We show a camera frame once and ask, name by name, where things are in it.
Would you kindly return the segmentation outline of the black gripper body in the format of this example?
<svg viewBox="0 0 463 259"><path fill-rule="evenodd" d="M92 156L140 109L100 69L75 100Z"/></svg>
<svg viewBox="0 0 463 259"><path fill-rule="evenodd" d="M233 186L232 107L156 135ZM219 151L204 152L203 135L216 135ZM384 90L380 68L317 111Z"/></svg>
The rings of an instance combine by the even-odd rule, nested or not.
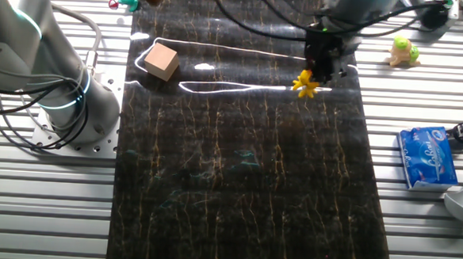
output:
<svg viewBox="0 0 463 259"><path fill-rule="evenodd" d="M309 67L341 67L350 32L331 31L325 25L308 25L304 57Z"/></svg>

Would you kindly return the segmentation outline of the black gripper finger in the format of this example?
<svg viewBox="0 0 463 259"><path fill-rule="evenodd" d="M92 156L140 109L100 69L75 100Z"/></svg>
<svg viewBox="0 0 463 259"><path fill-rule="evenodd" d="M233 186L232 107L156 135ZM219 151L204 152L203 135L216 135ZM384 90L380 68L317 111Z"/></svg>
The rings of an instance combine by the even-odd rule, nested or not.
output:
<svg viewBox="0 0 463 259"><path fill-rule="evenodd" d="M344 71L341 59L326 59L323 79L325 83L329 83L331 80L337 81L345 76L346 72Z"/></svg>
<svg viewBox="0 0 463 259"><path fill-rule="evenodd" d="M324 81L325 76L323 74L323 71L321 70L320 67L316 65L315 62L309 62L307 63L307 71L310 74L310 80L311 81Z"/></svg>

